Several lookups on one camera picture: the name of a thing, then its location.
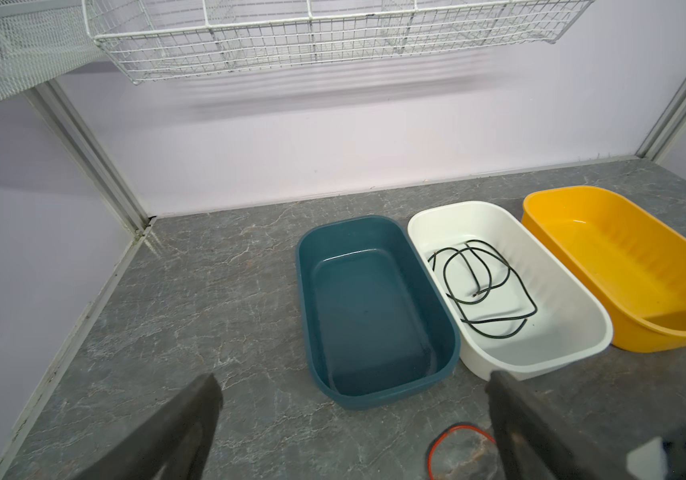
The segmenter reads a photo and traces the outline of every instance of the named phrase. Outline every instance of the wire basket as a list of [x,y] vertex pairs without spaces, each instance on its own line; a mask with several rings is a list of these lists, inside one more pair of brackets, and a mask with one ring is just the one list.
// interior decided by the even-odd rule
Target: wire basket
[[0,0],[0,100],[93,62],[79,0]]
[[219,72],[555,42],[593,0],[83,0],[139,84]]

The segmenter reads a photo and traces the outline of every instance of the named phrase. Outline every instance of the black cable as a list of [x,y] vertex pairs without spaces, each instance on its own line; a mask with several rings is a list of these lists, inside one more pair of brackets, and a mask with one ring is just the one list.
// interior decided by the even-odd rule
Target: black cable
[[[492,250],[494,253],[489,252],[488,250],[484,250],[483,248],[479,248],[479,247],[476,247],[476,246],[470,246],[469,244],[471,244],[471,243],[473,243],[473,242],[476,242],[476,243],[479,243],[479,244],[488,246],[489,248],[491,248],[491,250]],[[441,250],[438,250],[438,251],[435,252],[433,255],[431,255],[430,257],[428,257],[428,262],[430,263],[431,261],[433,261],[433,264],[431,265],[431,268],[432,268],[433,271],[436,271],[436,259],[437,259],[437,256],[438,256],[439,254],[441,254],[442,252],[446,252],[446,251],[448,251],[448,250],[452,250],[454,253],[453,253],[452,255],[450,255],[450,257],[446,260],[446,262],[444,262],[444,268],[443,268],[444,284],[446,285],[446,289],[447,289],[447,294],[446,294],[446,295],[447,295],[449,298],[451,298],[452,301],[453,301],[453,302],[455,303],[455,305],[457,306],[457,309],[460,311],[460,314],[461,314],[462,317],[463,317],[463,318],[462,318],[462,321],[463,321],[465,324],[467,324],[468,326],[470,326],[471,329],[473,329],[475,332],[477,332],[477,333],[479,333],[480,335],[483,335],[483,336],[485,336],[485,337],[487,337],[487,338],[491,338],[491,339],[507,339],[507,338],[511,338],[511,337],[514,336],[515,334],[519,333],[519,332],[522,330],[522,328],[524,328],[524,325],[527,323],[527,321],[528,321],[528,319],[530,318],[530,316],[533,316],[533,315],[535,315],[535,314],[538,312],[537,305],[535,304],[535,301],[532,300],[532,297],[530,296],[530,292],[527,290],[526,286],[524,286],[524,282],[522,281],[522,278],[520,277],[519,273],[516,272],[516,270],[514,270],[513,267],[511,267],[511,265],[508,263],[508,261],[505,259],[505,257],[503,257],[503,256],[500,254],[500,252],[497,251],[497,249],[496,249],[494,246],[488,244],[487,242],[485,242],[485,241],[483,241],[483,240],[468,240],[468,241],[465,242],[464,244],[466,245],[465,248],[461,248],[461,249],[457,249],[457,248],[454,248],[454,247],[452,247],[452,246],[448,246],[448,247],[446,247],[446,248],[443,248],[443,249],[441,249]],[[468,261],[468,259],[466,258],[466,256],[463,255],[464,252],[471,252],[471,254],[474,255],[474,257],[475,257],[479,262],[481,262],[482,266],[484,266],[484,270],[486,270],[487,276],[489,277],[489,282],[487,283],[487,287],[486,287],[486,288],[482,288],[481,283],[479,282],[479,279],[476,277],[476,273],[473,271],[473,268],[472,268],[470,262]],[[498,283],[498,284],[496,284],[496,285],[492,284],[492,271],[490,270],[490,268],[489,268],[489,266],[486,264],[486,262],[485,262],[484,260],[482,260],[482,257],[479,256],[479,254],[478,254],[477,252],[481,252],[481,253],[487,254],[487,255],[491,256],[492,258],[494,258],[495,260],[498,260],[499,262],[501,262],[504,266],[506,266],[506,268],[507,268],[507,271],[506,271],[506,278],[504,278],[504,279],[502,280],[502,282],[500,282],[500,283]],[[479,298],[478,300],[473,300],[473,301],[461,300],[461,299],[457,298],[457,297],[455,296],[455,294],[453,293],[452,287],[450,287],[450,282],[449,282],[449,281],[447,280],[447,278],[446,278],[446,268],[447,268],[447,266],[450,264],[450,262],[451,262],[456,256],[460,256],[460,257],[463,259],[463,261],[465,262],[466,266],[468,267],[468,271],[471,273],[471,276],[472,276],[472,278],[473,278],[473,282],[476,284],[476,292],[473,293],[472,296],[479,296],[479,295],[481,295],[481,298]],[[524,315],[508,316],[508,317],[493,318],[493,319],[486,319],[486,320],[468,320],[468,317],[466,316],[466,312],[463,310],[463,305],[475,305],[475,304],[477,304],[477,303],[479,303],[479,302],[484,301],[484,299],[486,299],[486,298],[488,297],[488,295],[490,294],[490,292],[492,292],[492,290],[494,290],[494,289],[496,289],[496,288],[500,288],[500,287],[502,287],[503,285],[506,284],[506,282],[508,281],[508,279],[511,277],[511,273],[513,273],[513,275],[514,275],[514,276],[516,277],[516,279],[519,281],[519,284],[522,286],[522,290],[524,290],[524,294],[526,295],[527,299],[528,299],[528,300],[530,301],[530,303],[532,304],[532,312],[525,313]],[[521,325],[519,325],[519,326],[516,328],[516,330],[514,330],[513,332],[508,333],[508,334],[506,334],[506,335],[490,335],[489,333],[484,333],[484,332],[482,332],[481,330],[477,329],[477,328],[474,326],[474,325],[479,325],[479,324],[481,324],[481,323],[504,322],[504,321],[511,321],[511,320],[523,320],[523,321],[522,321]]]

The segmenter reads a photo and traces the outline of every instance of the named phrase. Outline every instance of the countertop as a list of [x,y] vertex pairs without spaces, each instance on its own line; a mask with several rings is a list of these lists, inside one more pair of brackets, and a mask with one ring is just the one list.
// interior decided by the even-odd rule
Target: countertop
[[[306,367],[296,243],[336,220],[380,214],[406,225],[464,200],[521,218],[529,193],[584,184],[626,196],[686,236],[686,181],[646,160],[158,220],[153,248],[138,252],[5,478],[69,477],[203,372],[225,398],[205,478],[424,478],[426,447],[445,427],[491,428],[484,381],[459,362],[437,386],[381,408],[332,403]],[[686,348],[610,346],[524,383],[619,462],[686,421]],[[473,436],[449,444],[438,473],[502,478],[493,447]]]

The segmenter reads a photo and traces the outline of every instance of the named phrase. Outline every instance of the white mesh panel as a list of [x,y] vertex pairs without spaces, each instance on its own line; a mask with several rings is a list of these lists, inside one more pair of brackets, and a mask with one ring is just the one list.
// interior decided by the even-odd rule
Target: white mesh panel
[[491,45],[555,42],[592,0],[86,0],[136,84]]
[[[17,3],[0,0],[0,5]],[[100,58],[80,7],[0,18],[0,100]]]

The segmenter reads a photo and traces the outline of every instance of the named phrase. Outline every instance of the red rubber band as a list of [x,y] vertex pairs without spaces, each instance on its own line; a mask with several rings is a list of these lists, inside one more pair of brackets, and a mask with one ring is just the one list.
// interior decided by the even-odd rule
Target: red rubber band
[[434,440],[433,445],[431,446],[431,449],[428,451],[428,478],[430,480],[435,480],[434,479],[434,473],[431,471],[431,463],[434,459],[434,451],[436,450],[436,447],[439,446],[444,441],[444,438],[449,436],[452,432],[456,432],[457,430],[473,430],[476,433],[480,433],[481,435],[485,436],[487,440],[492,442],[493,445],[497,445],[497,442],[495,442],[495,439],[487,432],[482,430],[481,428],[474,427],[472,425],[467,425],[467,424],[460,424],[460,425],[454,425],[452,427],[449,427],[447,430],[445,430],[436,440]]

